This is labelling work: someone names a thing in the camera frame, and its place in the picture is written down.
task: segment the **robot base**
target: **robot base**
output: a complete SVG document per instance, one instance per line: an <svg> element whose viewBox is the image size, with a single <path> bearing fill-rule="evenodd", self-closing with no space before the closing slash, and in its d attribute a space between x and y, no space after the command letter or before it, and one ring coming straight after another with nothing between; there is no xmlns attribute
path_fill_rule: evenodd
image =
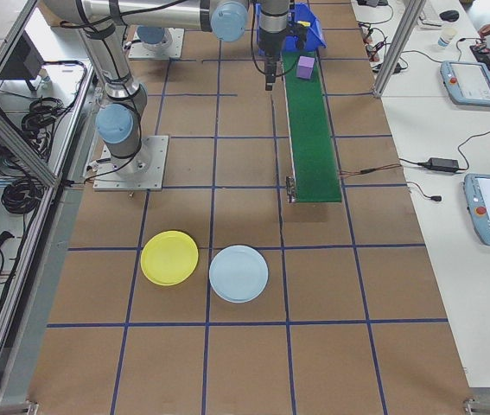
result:
<svg viewBox="0 0 490 415"><path fill-rule="evenodd" d="M164 50L154 52L148 50L142 43L134 43L131 45L129 58L132 61L146 61L146 60L158 60L167 61L169 59L181 58L181 50L183 49L183 36L185 34L184 29L172 29L169 28L169 33L172 35L172 44ZM139 36L135 34L133 40L139 39Z"/></svg>
<svg viewBox="0 0 490 415"><path fill-rule="evenodd" d="M143 173L137 172L135 175L121 176L114 169L111 163L99 165L97 175L108 173L97 177L92 185L97 191L105 190L162 190L162 180L164 178L164 168L166 166L166 155L168 154L169 136L146 136L143 137L142 151L150 154L150 166ZM110 157L110 151L103 148L101 155L103 158Z"/></svg>

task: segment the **cup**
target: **cup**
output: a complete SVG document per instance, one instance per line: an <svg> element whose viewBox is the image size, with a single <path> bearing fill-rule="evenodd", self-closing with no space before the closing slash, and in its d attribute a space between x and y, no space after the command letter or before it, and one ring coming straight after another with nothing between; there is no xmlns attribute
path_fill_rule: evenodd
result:
<svg viewBox="0 0 490 415"><path fill-rule="evenodd" d="M458 31L454 28L443 28L441 30L441 36L438 38L438 45L446 48L457 33Z"/></svg>

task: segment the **computer mouse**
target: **computer mouse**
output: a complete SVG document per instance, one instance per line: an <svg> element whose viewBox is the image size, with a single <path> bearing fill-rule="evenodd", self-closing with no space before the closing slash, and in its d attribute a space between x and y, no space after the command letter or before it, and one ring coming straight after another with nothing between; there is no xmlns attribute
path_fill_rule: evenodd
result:
<svg viewBox="0 0 490 415"><path fill-rule="evenodd" d="M460 13L456 10L446 10L439 15L446 22L455 22L460 18Z"/></svg>

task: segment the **person's hand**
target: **person's hand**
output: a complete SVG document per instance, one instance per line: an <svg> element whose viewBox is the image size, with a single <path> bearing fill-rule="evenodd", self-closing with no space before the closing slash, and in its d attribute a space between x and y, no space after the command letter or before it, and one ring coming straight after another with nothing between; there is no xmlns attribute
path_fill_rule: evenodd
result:
<svg viewBox="0 0 490 415"><path fill-rule="evenodd" d="M479 29L479 36L480 37L485 37L490 35L490 23L484 25L482 28Z"/></svg>

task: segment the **conveyor belt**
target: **conveyor belt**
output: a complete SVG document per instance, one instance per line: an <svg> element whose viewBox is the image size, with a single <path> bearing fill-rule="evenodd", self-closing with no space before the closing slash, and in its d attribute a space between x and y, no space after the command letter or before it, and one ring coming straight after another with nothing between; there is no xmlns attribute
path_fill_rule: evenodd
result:
<svg viewBox="0 0 490 415"><path fill-rule="evenodd" d="M298 53L285 52L283 65L291 67L298 56ZM295 69L287 74L285 90L295 174L294 200L342 201L317 62L310 80L297 78Z"/></svg>

